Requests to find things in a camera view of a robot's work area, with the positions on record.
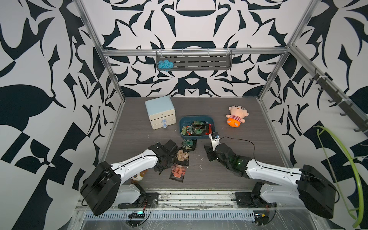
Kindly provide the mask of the pink label black tea bag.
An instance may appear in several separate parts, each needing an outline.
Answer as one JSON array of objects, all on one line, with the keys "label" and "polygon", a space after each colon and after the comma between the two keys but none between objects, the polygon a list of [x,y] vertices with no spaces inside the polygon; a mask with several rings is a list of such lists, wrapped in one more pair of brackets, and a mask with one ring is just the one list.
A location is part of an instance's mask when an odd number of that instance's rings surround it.
[{"label": "pink label black tea bag", "polygon": [[171,167],[170,179],[182,183],[184,181],[186,170],[187,170],[186,166],[178,164],[173,165]]}]

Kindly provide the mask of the teal label black tea bag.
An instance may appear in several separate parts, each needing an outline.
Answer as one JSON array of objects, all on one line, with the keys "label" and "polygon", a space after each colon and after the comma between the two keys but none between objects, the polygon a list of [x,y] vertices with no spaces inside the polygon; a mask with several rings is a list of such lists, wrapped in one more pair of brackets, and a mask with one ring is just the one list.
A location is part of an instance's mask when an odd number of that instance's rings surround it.
[{"label": "teal label black tea bag", "polygon": [[206,130],[206,122],[204,121],[193,121],[192,122],[192,130],[194,135],[202,135]]}]

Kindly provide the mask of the red tea bag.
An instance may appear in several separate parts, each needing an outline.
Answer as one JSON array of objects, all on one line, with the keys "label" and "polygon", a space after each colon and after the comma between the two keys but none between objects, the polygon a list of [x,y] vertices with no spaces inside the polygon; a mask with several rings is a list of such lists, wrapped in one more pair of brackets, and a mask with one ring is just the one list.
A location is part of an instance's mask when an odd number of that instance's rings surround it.
[{"label": "red tea bag", "polygon": [[212,133],[212,125],[211,124],[206,124],[206,135],[209,135]]}]

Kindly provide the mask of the yellow label black tea bag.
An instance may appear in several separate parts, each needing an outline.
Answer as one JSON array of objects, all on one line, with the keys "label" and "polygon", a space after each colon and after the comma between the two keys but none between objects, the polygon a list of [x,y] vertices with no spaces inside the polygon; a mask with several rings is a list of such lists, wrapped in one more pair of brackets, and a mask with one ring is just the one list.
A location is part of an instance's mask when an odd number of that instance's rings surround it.
[{"label": "yellow label black tea bag", "polygon": [[181,166],[189,166],[189,154],[188,152],[179,149],[174,157],[174,163]]}]

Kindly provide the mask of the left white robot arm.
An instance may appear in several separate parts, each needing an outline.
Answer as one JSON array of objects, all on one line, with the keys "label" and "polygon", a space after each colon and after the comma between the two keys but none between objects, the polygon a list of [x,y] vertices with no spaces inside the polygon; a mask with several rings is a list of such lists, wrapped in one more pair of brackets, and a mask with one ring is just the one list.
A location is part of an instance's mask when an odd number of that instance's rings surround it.
[{"label": "left white robot arm", "polygon": [[123,183],[147,169],[162,172],[170,168],[178,150],[177,144],[169,140],[164,145],[151,145],[141,154],[119,163],[99,163],[83,182],[80,189],[82,201],[96,216],[114,205],[135,203],[144,193],[143,189],[134,184],[123,186]]}]

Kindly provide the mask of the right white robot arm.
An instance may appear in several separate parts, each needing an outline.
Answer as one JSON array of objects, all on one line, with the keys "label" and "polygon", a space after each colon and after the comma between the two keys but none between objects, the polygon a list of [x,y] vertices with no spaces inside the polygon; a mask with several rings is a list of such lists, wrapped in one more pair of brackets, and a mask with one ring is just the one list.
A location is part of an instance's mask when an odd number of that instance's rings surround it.
[{"label": "right white robot arm", "polygon": [[255,204],[303,204],[310,212],[331,219],[336,187],[310,165],[285,168],[235,154],[225,143],[205,146],[209,161],[218,161],[237,177],[258,180],[252,191]]}]

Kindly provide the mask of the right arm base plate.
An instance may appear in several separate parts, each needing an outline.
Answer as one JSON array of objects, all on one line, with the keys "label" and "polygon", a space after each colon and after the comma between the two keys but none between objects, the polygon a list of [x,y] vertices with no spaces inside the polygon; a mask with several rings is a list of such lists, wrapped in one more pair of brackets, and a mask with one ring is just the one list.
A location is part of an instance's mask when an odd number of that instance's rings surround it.
[{"label": "right arm base plate", "polygon": [[274,203],[267,203],[252,192],[236,192],[235,200],[239,208],[270,208],[274,205]]}]

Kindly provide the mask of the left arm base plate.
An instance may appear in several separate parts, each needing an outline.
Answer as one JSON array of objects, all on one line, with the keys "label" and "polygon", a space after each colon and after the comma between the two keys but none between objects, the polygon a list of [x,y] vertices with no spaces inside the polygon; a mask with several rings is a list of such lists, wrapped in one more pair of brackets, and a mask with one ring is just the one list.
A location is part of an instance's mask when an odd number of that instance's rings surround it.
[{"label": "left arm base plate", "polygon": [[119,209],[142,209],[144,207],[157,208],[159,200],[159,193],[145,193],[132,204],[122,203],[118,205]]}]

